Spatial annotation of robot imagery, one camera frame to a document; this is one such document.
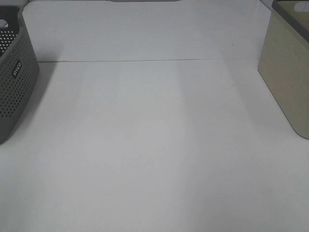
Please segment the beige plastic basket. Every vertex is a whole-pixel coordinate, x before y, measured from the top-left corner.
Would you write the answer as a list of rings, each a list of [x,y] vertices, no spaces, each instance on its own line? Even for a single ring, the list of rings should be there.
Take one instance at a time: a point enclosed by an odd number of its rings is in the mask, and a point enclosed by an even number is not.
[[[258,72],[296,134],[309,137],[309,2],[275,0]]]

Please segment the grey perforated plastic basket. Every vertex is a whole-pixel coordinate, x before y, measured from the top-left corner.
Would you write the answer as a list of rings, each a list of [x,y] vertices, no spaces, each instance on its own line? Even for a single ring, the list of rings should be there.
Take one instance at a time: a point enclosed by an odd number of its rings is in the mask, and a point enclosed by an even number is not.
[[[39,75],[39,65],[25,24],[23,7],[2,5],[0,18],[0,141],[4,143],[18,123]]]

